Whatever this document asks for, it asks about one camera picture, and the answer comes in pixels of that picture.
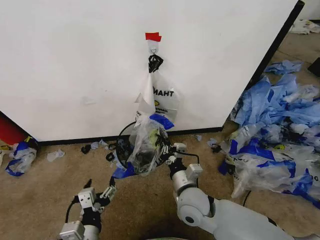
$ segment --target red tape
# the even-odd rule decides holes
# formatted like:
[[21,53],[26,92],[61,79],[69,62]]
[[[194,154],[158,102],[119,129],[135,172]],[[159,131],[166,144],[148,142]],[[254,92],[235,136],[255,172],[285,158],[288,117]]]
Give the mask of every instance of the red tape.
[[152,41],[160,42],[161,37],[162,36],[159,36],[159,32],[146,32],[145,33],[145,40],[152,40]]

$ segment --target white wall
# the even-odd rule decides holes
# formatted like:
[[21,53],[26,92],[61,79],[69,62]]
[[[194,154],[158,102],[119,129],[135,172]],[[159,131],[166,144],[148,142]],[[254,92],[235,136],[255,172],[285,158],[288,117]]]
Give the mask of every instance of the white wall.
[[302,0],[305,4],[297,19],[320,19],[320,0]]
[[173,130],[221,127],[295,4],[0,1],[0,110],[39,141],[115,136],[160,32],[160,73],[183,95]]

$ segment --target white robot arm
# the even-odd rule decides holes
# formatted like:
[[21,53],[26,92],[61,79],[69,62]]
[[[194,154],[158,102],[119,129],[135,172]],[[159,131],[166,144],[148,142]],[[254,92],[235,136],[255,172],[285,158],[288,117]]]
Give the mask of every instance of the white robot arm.
[[[101,232],[101,213],[104,208],[114,198],[117,189],[114,182],[110,181],[110,186],[102,193],[95,193],[91,187],[91,179],[84,188],[74,196],[73,201],[68,207],[65,224],[60,232],[63,240],[98,240]],[[68,221],[69,211],[73,204],[81,204],[82,220]]]
[[[185,167],[182,155],[186,145],[175,143],[164,150],[166,164],[173,181],[173,196],[177,215],[185,224],[211,233],[217,240],[320,240],[319,236],[294,238],[277,226],[270,218],[229,200],[219,200],[206,195],[198,188],[198,176],[203,171],[200,164]],[[95,193],[89,181],[74,196],[68,208],[65,224],[60,233],[63,240],[98,240],[101,231],[101,213],[113,199],[114,179],[103,193]],[[82,207],[82,220],[68,222],[69,210],[74,203]]]
[[320,240],[316,235],[294,238],[260,213],[206,195],[197,186],[203,169],[199,164],[190,164],[187,168],[183,165],[185,150],[183,143],[175,143],[174,154],[166,161],[173,181],[177,214],[185,224],[199,227],[217,240]]

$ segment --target beige carpet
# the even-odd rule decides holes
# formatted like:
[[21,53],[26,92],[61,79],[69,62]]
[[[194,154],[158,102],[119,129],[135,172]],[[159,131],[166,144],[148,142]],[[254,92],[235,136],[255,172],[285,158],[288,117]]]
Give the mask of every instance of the beige carpet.
[[[319,42],[320,34],[289,34],[273,60],[301,59],[311,63],[320,55]],[[310,65],[307,62],[303,70],[297,73],[298,80],[319,86],[319,78],[306,70]],[[230,199],[233,179],[218,172],[217,167],[224,155],[213,154],[206,142],[210,137],[222,140],[234,129],[235,125],[229,122],[223,132],[202,134],[200,142],[192,135],[171,138],[171,142],[185,143],[188,152],[200,156],[204,171],[199,178],[199,187],[214,198]],[[0,171],[1,239],[55,240],[64,224],[70,201],[88,179],[92,178],[92,185],[97,192],[108,186],[115,170],[115,166],[110,167],[105,160],[108,151],[99,148],[84,155],[80,151],[82,146],[43,147],[31,169],[21,177],[12,177],[4,171],[8,158],[4,159]],[[48,162],[47,153],[59,148],[65,151],[65,156]],[[195,161],[193,157],[184,159],[186,165]],[[147,177],[132,176],[118,180],[116,184],[118,192],[102,215],[102,240],[155,237],[212,239],[205,231],[186,226],[178,219],[172,195],[173,186],[166,165],[158,167]],[[242,203],[243,200],[244,196],[233,201]],[[301,197],[267,190],[253,191],[246,206],[270,217],[291,235],[300,237],[320,233],[320,210]],[[69,219],[77,220],[79,215],[80,207],[74,206]]]

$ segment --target wire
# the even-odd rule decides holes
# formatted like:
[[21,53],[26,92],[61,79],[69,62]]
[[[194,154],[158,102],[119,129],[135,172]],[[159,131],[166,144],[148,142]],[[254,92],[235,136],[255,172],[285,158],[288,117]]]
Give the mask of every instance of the wire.
[[196,157],[197,163],[200,164],[200,159],[199,159],[199,156],[198,156],[197,154],[185,153],[185,152],[181,152],[181,151],[177,151],[177,153],[178,153],[178,154],[181,154],[181,155]]
[[[181,155],[186,155],[186,156],[192,156],[192,157],[196,157],[196,162],[198,164],[200,164],[200,158],[197,154],[192,154],[192,153],[185,153],[185,152],[181,152],[181,151],[177,151],[178,154]],[[198,177],[196,178],[196,187],[199,188],[199,182],[198,182]]]
[[70,205],[68,206],[68,209],[66,210],[66,214],[65,214],[65,223],[68,222],[68,219],[69,219],[69,213],[70,213],[70,209],[71,207],[73,206],[73,204],[75,204],[75,200],[72,200],[72,202],[70,203]]
[[248,191],[248,193],[246,194],[246,196],[245,196],[245,199],[244,199],[244,201],[243,201],[242,206],[244,206],[244,207],[246,206],[246,202],[247,202],[247,199],[248,199],[248,197],[249,197],[250,193],[251,193],[251,190],[250,190],[250,191]]
[[124,127],[124,129],[122,129],[122,131],[120,132],[119,136],[121,136],[121,134],[131,125],[135,124],[137,121],[133,121],[132,123],[128,124],[127,126]]

